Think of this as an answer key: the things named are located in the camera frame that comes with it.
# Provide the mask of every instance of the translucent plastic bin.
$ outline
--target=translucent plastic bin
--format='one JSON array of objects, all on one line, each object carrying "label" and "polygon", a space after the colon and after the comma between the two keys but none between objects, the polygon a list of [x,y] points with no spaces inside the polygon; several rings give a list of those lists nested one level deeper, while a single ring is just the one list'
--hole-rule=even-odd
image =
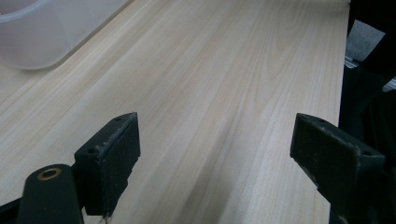
[{"label": "translucent plastic bin", "polygon": [[130,0],[0,0],[0,61],[53,65]]}]

